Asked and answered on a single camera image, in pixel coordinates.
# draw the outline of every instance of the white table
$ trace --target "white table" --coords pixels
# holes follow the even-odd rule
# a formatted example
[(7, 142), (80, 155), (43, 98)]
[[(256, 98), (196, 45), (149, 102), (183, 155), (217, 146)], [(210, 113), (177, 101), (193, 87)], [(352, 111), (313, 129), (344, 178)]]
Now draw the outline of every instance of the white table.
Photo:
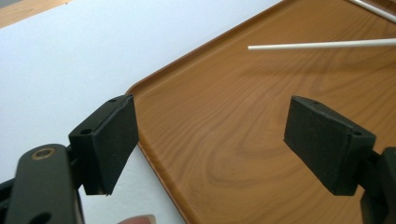
[[(106, 100), (276, 2), (75, 0), (0, 29), (0, 182), (24, 152), (68, 146)], [(183, 223), (138, 147), (112, 196), (80, 194), (87, 223)]]

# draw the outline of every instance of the wooden edge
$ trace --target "wooden edge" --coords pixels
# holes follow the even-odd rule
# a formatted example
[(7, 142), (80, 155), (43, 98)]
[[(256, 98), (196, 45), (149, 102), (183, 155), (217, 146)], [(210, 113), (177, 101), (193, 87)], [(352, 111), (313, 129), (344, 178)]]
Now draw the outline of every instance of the wooden edge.
[(22, 0), (12, 5), (0, 8), (0, 28), (24, 20), (40, 12), (49, 10), (71, 0)]
[(241, 24), (235, 26), (233, 29), (225, 32), (222, 35), (219, 35), (218, 37), (215, 37), (211, 41), (203, 44), (201, 47), (194, 49), (193, 51), (187, 53), (186, 55), (180, 57), (179, 59), (173, 61), (172, 63), (169, 63), (168, 65), (166, 65), (165, 67), (161, 68), (160, 70), (154, 72), (153, 74), (149, 75), (148, 77), (145, 77), (142, 80), (138, 81), (127, 91), (127, 93), (135, 93), (141, 89), (144, 89), (146, 84), (150, 83), (152, 80), (158, 80), (158, 79), (163, 78), (163, 76), (176, 70), (182, 64), (185, 64), (185, 63), (188, 63), (188, 62), (194, 60), (196, 57), (199, 57), (199, 55), (205, 54), (208, 50), (214, 48), (219, 43), (228, 40), (230, 36), (244, 32), (247, 29), (247, 27), (256, 24), (258, 21), (261, 21), (265, 17), (269, 17), (271, 15), (276, 14), (278, 11), (282, 10), (283, 7), (289, 6), (294, 2), (295, 1), (293, 1), (293, 0), (283, 0), (283, 1), (273, 5), (272, 7), (265, 9), (263, 12), (259, 13), (258, 15), (250, 18), (247, 21), (242, 22)]

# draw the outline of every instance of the wooden tray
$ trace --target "wooden tray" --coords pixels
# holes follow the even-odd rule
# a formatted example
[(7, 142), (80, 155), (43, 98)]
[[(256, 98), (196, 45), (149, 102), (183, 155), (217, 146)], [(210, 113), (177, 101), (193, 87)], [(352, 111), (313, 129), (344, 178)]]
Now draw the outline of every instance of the wooden tray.
[(347, 1), (285, 1), (132, 86), (140, 143), (188, 223), (361, 223), (359, 189), (332, 196), (283, 142), (293, 94), (396, 146), (396, 48), (247, 51), (390, 38)]

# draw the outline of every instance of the brown tray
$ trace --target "brown tray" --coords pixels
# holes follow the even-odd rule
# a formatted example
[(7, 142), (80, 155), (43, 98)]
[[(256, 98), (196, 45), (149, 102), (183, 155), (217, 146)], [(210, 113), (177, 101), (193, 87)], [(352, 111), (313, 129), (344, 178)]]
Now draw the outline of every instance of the brown tray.
[(134, 85), (140, 143), (188, 223), (361, 223), (283, 142), (293, 94), (396, 146), (396, 48), (247, 51), (247, 45), (390, 38), (347, 1), (285, 1)]

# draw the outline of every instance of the white plastic rod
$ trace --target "white plastic rod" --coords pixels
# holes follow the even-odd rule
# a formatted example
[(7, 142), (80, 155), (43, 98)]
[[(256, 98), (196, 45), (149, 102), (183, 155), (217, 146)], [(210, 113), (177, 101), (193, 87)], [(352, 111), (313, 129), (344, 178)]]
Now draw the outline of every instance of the white plastic rod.
[(249, 50), (265, 49), (334, 49), (334, 48), (362, 48), (362, 47), (383, 47), (396, 46), (396, 38), (375, 39), (375, 40), (354, 40), (340, 42), (321, 42), (303, 44), (282, 44), (282, 45), (255, 45), (248, 46)]
[(390, 14), (390, 13), (384, 11), (384, 10), (381, 10), (380, 8), (373, 7), (372, 5), (367, 4), (367, 3), (365, 3), (365, 2), (363, 2), (361, 0), (349, 0), (349, 1), (354, 3), (354, 4), (356, 4), (356, 5), (358, 5), (358, 6), (360, 6), (360, 7), (366, 8), (367, 10), (369, 10), (371, 12), (374, 12), (376, 15), (378, 15), (380, 17), (383, 17), (383, 18), (385, 18), (385, 19), (387, 19), (389, 21), (392, 21), (392, 22), (396, 23), (396, 16), (394, 16), (394, 15), (392, 15), (392, 14)]

